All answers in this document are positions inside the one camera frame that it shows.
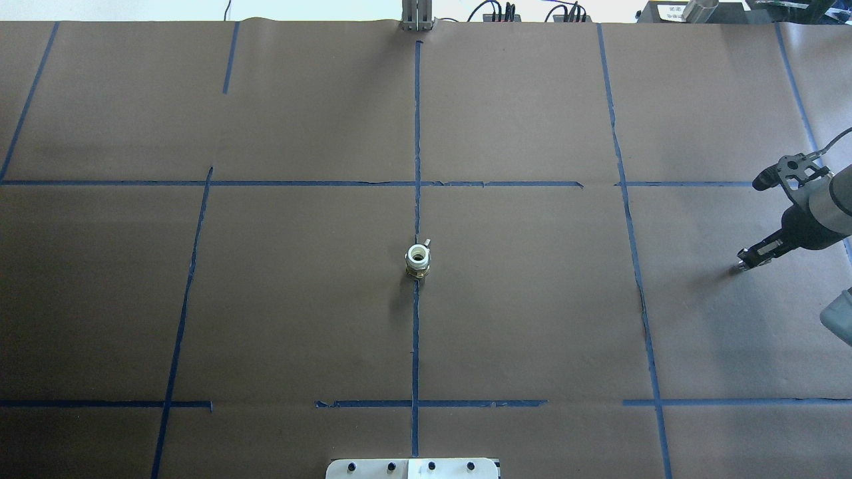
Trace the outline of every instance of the blue tape line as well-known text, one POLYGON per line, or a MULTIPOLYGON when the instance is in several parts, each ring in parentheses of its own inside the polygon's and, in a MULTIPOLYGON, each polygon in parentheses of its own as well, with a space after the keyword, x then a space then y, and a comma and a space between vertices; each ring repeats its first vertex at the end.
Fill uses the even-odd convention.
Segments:
POLYGON ((545 399, 494 400, 494 401, 420 401, 421 407, 541 407, 545 399))
POLYGON ((579 182, 423 182, 425 187, 570 187, 582 188, 579 182))
POLYGON ((778 46, 781 49, 781 59, 784 61, 784 68, 787 70, 787 79, 790 81, 790 86, 793 89, 793 98, 796 99, 796 106, 799 109, 799 116, 802 117, 802 123, 804 124, 805 132, 808 134, 810 149, 811 151, 816 151, 820 148, 816 146, 816 140, 814 139, 814 131, 810 128, 810 121, 808 121, 808 114, 804 111, 804 104, 802 103, 802 96, 800 96, 798 92, 796 78, 793 77, 793 70, 792 68, 790 68, 790 59, 787 57, 787 47, 784 45, 784 36, 781 34, 781 23, 775 23, 775 36, 778 38, 778 46))
POLYGON ((193 241, 193 255, 189 261, 189 274, 187 275, 187 287, 183 291, 183 305, 181 306, 181 320, 177 325, 177 336, 175 338, 175 352, 171 358, 171 369, 169 371, 169 383, 165 390, 165 404, 163 405, 163 416, 160 419, 159 437, 157 439, 157 450, 154 454, 154 465, 151 469, 151 478, 156 479, 159 475, 160 459, 163 456, 163 444, 165 442, 166 426, 169 423, 169 409, 171 408, 171 397, 175 392, 175 377, 177 376, 177 362, 181 357, 181 342, 187 324, 187 306, 189 304, 189 292, 193 287, 195 278, 195 265, 199 254, 199 238, 201 226, 204 224, 204 211, 207 209, 207 199, 210 197, 210 178, 213 176, 213 167, 207 171, 207 179, 204 185, 204 196, 201 199, 201 210, 199 212, 199 223, 195 227, 195 240, 193 241))
MULTIPOLYGON (((627 407, 651 407, 654 401, 634 399, 623 401, 627 407)), ((664 399, 663 406, 802 406, 802 405, 852 405, 852 399, 827 397, 766 397, 740 399, 664 399)))
POLYGON ((181 180, 9 180, 4 186, 20 187, 203 187, 204 182, 181 180))
POLYGON ((751 182, 627 182, 629 187, 733 187, 751 188, 751 182))
POLYGON ((843 240, 843 248, 846 250, 846 257, 849 259, 849 264, 852 265, 852 245, 849 243, 849 238, 843 240))
MULTIPOLYGON (((86 401, 86 400, 50 400, 50 401, 9 401, 0 400, 0 407, 163 407, 163 401, 86 401)), ((213 411, 213 401, 175 401, 172 407, 202 407, 213 411)))
POLYGON ((54 22, 53 30, 50 32, 50 38, 48 39, 47 46, 44 47, 44 54, 42 55, 42 62, 38 64, 38 69, 36 70, 36 77, 32 80, 32 85, 30 85, 30 93, 26 95, 26 101, 24 101, 24 108, 20 111, 20 117, 18 117, 18 125, 14 128, 14 134, 12 135, 12 141, 9 143, 9 149, 6 150, 6 159, 3 161, 3 168, 0 169, 0 182, 3 181, 3 178, 6 177, 6 170, 9 169, 9 162, 12 161, 12 155, 14 154, 14 147, 18 143, 18 136, 20 136, 20 131, 24 128, 24 120, 26 119, 26 113, 30 111, 30 104, 32 103, 32 97, 36 94, 36 87, 38 86, 38 80, 42 77, 42 72, 44 71, 44 65, 48 62, 48 56, 50 55, 50 49, 53 48, 54 39, 56 39, 56 32, 59 30, 59 22, 54 22))
MULTIPOLYGON (((359 408, 359 407, 411 407, 412 401, 334 401, 331 404, 316 401, 317 409, 359 408)), ((541 407, 547 404, 545 399, 508 399, 473 401, 417 401, 418 407, 541 407)))
POLYGON ((663 469, 666 479, 671 479, 671 461, 669 460, 669 442, 665 434, 665 421, 663 419, 663 406, 659 397, 659 382, 657 379, 657 367, 653 355, 653 342, 651 341, 651 325, 648 321, 648 306, 645 303, 645 288, 642 285, 642 270, 639 265, 639 252, 636 249, 636 234, 633 230, 633 218, 630 214, 630 196, 627 192, 627 179, 625 174, 625 163, 621 155, 619 138, 615 134, 615 106, 613 104, 613 89, 609 81, 609 68, 607 66, 607 51, 603 42, 603 29, 597 24, 597 39, 601 48, 601 66, 603 68, 603 81, 607 89, 607 104, 609 106, 609 123, 613 131, 613 145, 615 156, 619 160, 619 184, 621 197, 625 203, 625 218, 627 219, 627 236, 630 239, 630 254, 633 259, 633 274, 636 277, 636 286, 639 288, 639 298, 642 302, 642 324, 645 327, 645 351, 648 355, 648 371, 651 374, 651 387, 653 389, 654 410, 657 413, 657 430, 659 433, 659 446, 663 455, 663 469))
MULTIPOLYGON (((203 181, 185 180, 9 180, 4 186, 28 187, 203 187, 203 181)), ((215 187, 413 187, 414 182, 216 180, 215 187)))
POLYGON ((411 407, 411 401, 334 401, 328 404, 323 401, 316 401, 314 406, 317 409, 335 408, 335 407, 411 407))
MULTIPOLYGON (((198 180, 9 180, 4 186, 27 187, 203 187, 198 180)), ((215 187, 415 187, 414 182, 353 182, 347 180, 215 180, 215 187)), ((579 182, 420 182, 421 187, 569 187, 579 182)), ((419 196, 415 193, 415 215, 419 218, 419 196)))
POLYGON ((412 328, 412 457, 420 454, 420 280, 414 281, 412 328))
POLYGON ((420 47, 421 40, 414 43, 414 241, 420 234, 420 47))
POLYGON ((233 35, 231 36, 231 53, 227 57, 227 70, 225 70, 225 85, 222 93, 227 95, 227 87, 231 84, 231 69, 233 68, 233 54, 237 51, 237 35, 239 34, 239 22, 233 24, 233 35))
POLYGON ((215 187, 413 187, 415 182, 348 182, 348 181, 275 181, 275 180, 218 180, 215 187))

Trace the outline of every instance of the white pipe fitting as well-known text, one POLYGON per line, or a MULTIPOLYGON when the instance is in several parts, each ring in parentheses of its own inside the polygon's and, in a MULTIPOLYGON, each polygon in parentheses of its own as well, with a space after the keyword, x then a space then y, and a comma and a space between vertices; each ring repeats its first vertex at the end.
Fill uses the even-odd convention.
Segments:
POLYGON ((426 274, 429 274, 429 264, 432 262, 432 255, 429 252, 429 243, 427 239, 423 244, 415 244, 408 248, 406 253, 406 272, 416 279, 423 279, 426 274))

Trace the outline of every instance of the label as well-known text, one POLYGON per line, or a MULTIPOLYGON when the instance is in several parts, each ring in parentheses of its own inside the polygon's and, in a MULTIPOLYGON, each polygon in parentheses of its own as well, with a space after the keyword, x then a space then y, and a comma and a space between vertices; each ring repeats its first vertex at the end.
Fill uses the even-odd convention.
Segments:
POLYGON ((683 9, 685 5, 657 5, 661 20, 684 22, 683 9))

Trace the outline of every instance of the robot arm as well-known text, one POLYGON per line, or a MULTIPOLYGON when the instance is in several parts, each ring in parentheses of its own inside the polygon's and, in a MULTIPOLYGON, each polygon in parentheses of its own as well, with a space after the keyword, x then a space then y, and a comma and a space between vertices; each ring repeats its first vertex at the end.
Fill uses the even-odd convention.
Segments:
MULTIPOLYGON (((757 191, 781 185, 792 206, 781 216, 781 229, 737 257, 742 271, 764 265, 796 248, 822 250, 852 234, 852 165, 836 175, 816 160, 834 146, 847 129, 825 148, 810 154, 784 156, 763 170, 751 185, 757 191)), ((852 289, 844 291, 820 315, 822 324, 852 346, 852 289)))

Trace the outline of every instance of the black cable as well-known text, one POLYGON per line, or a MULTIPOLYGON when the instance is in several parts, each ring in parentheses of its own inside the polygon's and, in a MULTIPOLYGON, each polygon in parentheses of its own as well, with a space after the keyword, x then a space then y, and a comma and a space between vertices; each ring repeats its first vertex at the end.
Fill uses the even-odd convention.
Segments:
POLYGON ((554 8, 550 10, 548 13, 548 18, 554 12, 554 10, 559 7, 564 8, 565 14, 562 16, 562 21, 571 21, 575 23, 584 22, 588 14, 586 13, 586 9, 583 5, 580 5, 579 2, 564 2, 562 0, 545 0, 545 2, 553 2, 559 3, 554 8), (571 13, 568 13, 568 8, 565 5, 571 5, 571 13))
POLYGON ((822 149, 821 149, 820 151, 818 151, 817 153, 819 153, 819 154, 820 154, 820 156, 822 156, 822 155, 824 155, 824 154, 828 153, 828 148, 833 147, 833 146, 834 146, 834 143, 837 143, 838 141, 840 141, 840 139, 841 139, 841 138, 843 138, 844 136, 846 136, 849 132, 852 132, 852 127, 847 128, 846 130, 844 130, 844 131, 843 131, 843 133, 841 133, 840 135, 835 136, 833 140, 831 140, 831 141, 829 141, 829 142, 828 142, 828 144, 826 145, 826 147, 825 147, 825 148, 822 148, 822 149))
MULTIPOLYGON (((470 21, 470 19, 474 18, 474 15, 476 14, 476 10, 481 9, 483 6, 485 6, 486 3, 490 3, 492 9, 494 8, 494 5, 497 5, 497 8, 496 8, 497 18, 503 16, 503 7, 500 5, 500 2, 498 2, 497 0, 485 0, 485 2, 482 2, 479 5, 477 5, 476 8, 474 9, 474 11, 470 12, 470 16, 468 17, 468 21, 470 21)), ((492 14, 492 17, 491 17, 492 21, 495 21, 497 19, 497 18, 495 18, 494 15, 495 14, 492 14)))
POLYGON ((565 5, 556 5, 554 8, 550 9, 550 12, 547 12, 547 16, 544 17, 544 23, 547 23, 547 20, 550 20, 550 16, 556 11, 556 9, 564 10, 565 14, 562 16, 563 19, 568 17, 568 7, 565 5))

